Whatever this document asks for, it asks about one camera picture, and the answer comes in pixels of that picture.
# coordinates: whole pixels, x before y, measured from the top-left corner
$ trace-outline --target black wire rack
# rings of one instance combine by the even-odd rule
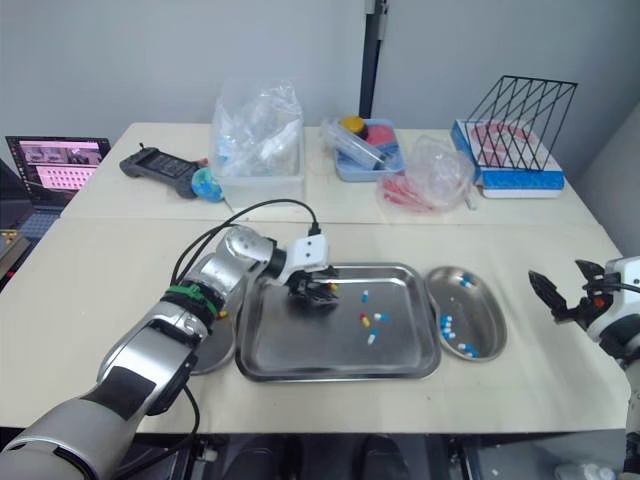
[[[504,75],[465,121],[481,167],[544,170],[577,83]]]

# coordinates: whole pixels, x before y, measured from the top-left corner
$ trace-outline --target yellow lid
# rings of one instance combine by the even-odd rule
[[[358,134],[367,126],[364,120],[357,115],[350,115],[340,120],[340,125],[353,134]]]

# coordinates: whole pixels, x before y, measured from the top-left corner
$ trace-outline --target stainless steel tray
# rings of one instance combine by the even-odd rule
[[[236,362],[255,381],[420,378],[440,363],[436,326],[424,284],[398,264],[335,266],[335,309],[309,312],[288,290],[258,280],[247,290]],[[363,303],[363,293],[368,301]],[[365,327],[361,314],[371,322]],[[375,319],[375,313],[388,318]],[[372,330],[377,335],[372,343]]]
[[[434,315],[451,318],[455,338],[440,340],[455,355],[470,361],[487,361],[497,357],[507,343],[507,326],[498,302],[489,287],[477,276],[458,267],[441,267],[427,277],[427,290],[434,304]],[[472,352],[461,345],[472,346]]]

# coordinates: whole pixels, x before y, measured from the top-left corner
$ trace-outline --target gray wall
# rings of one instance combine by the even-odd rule
[[[640,256],[640,104],[576,189],[625,256]]]
[[[638,0],[391,0],[374,114],[449,128],[503,74],[579,82],[555,156],[575,180],[640,100]]]
[[[229,76],[292,77],[318,125],[357,111],[363,37],[364,0],[0,0],[0,134],[209,122]]]

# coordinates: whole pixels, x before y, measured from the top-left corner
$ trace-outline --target blue plastic basket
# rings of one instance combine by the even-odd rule
[[[388,120],[383,119],[368,119],[365,120],[367,126],[374,125],[386,125],[393,130],[393,124]],[[395,130],[393,132],[394,142],[379,145],[378,148],[385,153],[396,153],[398,156],[392,168],[384,170],[366,170],[362,165],[356,163],[342,152],[336,150],[336,172],[338,176],[345,182],[375,182],[380,176],[385,173],[398,173],[404,170],[404,157],[396,138]]]

